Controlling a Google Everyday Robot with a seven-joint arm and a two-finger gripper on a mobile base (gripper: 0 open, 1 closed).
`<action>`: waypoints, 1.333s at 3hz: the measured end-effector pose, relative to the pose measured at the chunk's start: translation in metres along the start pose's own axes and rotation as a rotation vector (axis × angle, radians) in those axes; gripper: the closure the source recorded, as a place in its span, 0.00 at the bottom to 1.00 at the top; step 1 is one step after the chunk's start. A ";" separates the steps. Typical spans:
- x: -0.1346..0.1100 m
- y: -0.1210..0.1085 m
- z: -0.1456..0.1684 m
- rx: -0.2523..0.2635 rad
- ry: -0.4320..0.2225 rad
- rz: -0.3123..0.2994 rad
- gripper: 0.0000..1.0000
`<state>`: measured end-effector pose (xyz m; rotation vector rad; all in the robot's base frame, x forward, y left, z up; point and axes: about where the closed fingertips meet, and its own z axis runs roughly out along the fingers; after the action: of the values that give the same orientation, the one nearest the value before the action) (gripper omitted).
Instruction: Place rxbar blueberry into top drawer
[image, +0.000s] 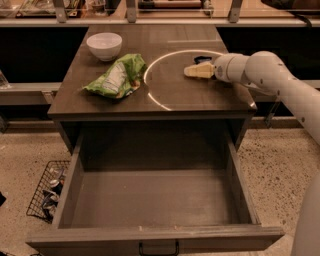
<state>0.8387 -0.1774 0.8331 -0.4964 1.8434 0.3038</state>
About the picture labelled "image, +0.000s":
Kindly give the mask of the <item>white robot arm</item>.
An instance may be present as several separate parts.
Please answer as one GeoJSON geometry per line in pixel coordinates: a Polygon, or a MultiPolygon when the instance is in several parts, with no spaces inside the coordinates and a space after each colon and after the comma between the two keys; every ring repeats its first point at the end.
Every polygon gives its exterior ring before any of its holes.
{"type": "MultiPolygon", "coordinates": [[[[184,69],[188,77],[240,83],[275,95],[299,123],[320,143],[320,91],[296,78],[274,53],[250,56],[228,53],[184,69]]],[[[320,173],[310,182],[303,198],[291,256],[320,256],[320,173]]]]}

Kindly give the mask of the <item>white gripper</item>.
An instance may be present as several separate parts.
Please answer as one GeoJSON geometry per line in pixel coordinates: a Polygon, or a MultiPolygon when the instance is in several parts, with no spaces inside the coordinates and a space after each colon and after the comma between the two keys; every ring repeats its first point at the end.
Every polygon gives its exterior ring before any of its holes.
{"type": "Polygon", "coordinates": [[[202,62],[200,64],[191,65],[184,69],[187,77],[211,78],[215,77],[223,82],[238,82],[246,84],[249,82],[245,75],[245,67],[249,57],[242,54],[228,53],[219,56],[213,65],[210,62],[202,62]]]}

